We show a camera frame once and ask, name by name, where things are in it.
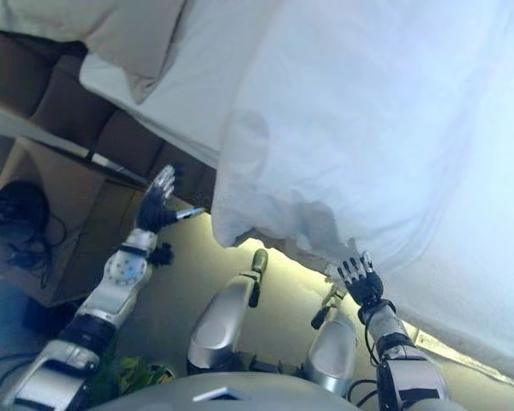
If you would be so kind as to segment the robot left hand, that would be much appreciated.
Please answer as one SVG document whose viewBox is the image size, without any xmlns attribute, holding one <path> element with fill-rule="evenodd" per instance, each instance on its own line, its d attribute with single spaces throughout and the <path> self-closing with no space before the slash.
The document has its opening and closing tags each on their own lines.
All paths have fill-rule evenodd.
<svg viewBox="0 0 514 411">
<path fill-rule="evenodd" d="M 167 164 L 148 186 L 136 213 L 134 226 L 137 229 L 157 234 L 163 227 L 182 220 L 197 217 L 205 209 L 192 207 L 175 211 L 168 206 L 168 198 L 173 194 L 183 175 L 183 168 Z"/>
</svg>

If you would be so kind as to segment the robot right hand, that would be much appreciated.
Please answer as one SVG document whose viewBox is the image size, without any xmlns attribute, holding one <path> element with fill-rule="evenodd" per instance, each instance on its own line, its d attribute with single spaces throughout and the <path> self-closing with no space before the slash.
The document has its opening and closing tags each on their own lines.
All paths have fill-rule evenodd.
<svg viewBox="0 0 514 411">
<path fill-rule="evenodd" d="M 381 302 L 384 292 L 383 283 L 367 252 L 364 252 L 359 259 L 344 260 L 338 267 L 338 274 L 358 306 L 370 308 Z"/>
</svg>

